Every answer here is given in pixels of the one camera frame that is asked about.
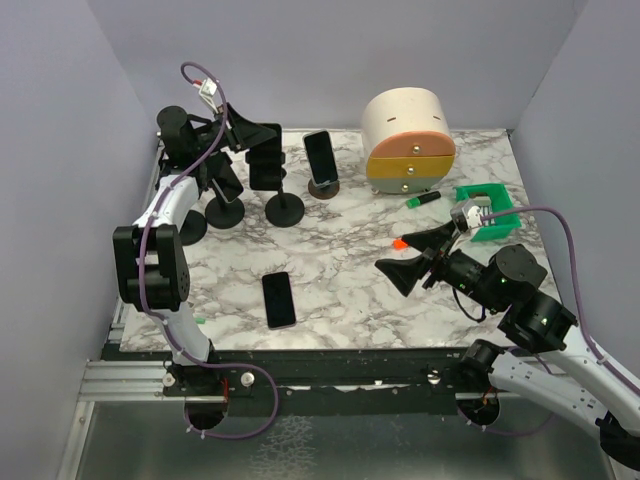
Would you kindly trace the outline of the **purple smartphone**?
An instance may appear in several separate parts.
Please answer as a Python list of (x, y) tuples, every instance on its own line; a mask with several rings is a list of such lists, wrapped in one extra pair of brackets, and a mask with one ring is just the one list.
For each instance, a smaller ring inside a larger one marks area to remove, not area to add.
[(289, 274), (277, 272), (261, 279), (268, 328), (278, 330), (296, 324)]

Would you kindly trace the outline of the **tall black smartphone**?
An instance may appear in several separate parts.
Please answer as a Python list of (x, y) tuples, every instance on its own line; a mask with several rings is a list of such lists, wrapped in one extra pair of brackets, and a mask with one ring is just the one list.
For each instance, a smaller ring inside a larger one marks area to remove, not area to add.
[(249, 186), (255, 191), (277, 191), (282, 187), (282, 127), (277, 123), (262, 123), (273, 130), (276, 136), (245, 153), (249, 166)]

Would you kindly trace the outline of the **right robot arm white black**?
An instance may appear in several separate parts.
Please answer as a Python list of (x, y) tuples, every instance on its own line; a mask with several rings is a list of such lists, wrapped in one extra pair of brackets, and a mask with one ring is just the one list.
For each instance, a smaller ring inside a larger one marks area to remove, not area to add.
[(527, 397), (596, 437), (618, 463), (639, 467), (639, 380), (586, 340), (576, 316), (542, 292), (547, 271), (521, 244), (497, 251), (483, 265), (455, 248), (463, 229), (456, 222), (408, 234), (420, 250), (412, 259), (381, 259), (375, 266), (408, 296), (416, 284), (429, 289), (444, 282), (492, 314), (517, 347), (559, 367), (566, 378), (527, 367), (514, 354), (476, 340), (459, 367), (461, 383), (481, 391), (487, 385)]

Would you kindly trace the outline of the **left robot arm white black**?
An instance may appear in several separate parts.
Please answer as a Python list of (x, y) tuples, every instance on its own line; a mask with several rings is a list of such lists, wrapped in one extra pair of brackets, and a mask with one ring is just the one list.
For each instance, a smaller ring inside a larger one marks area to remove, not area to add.
[(168, 341), (174, 363), (189, 366), (186, 382), (206, 395), (220, 385), (209, 361), (213, 345), (188, 305), (190, 274), (184, 248), (208, 227), (228, 229), (244, 217), (244, 191), (231, 154), (280, 139), (277, 124), (255, 123), (231, 105), (211, 119), (167, 106), (156, 116), (163, 146), (156, 193), (133, 225), (115, 229), (112, 240), (121, 300), (147, 314)]

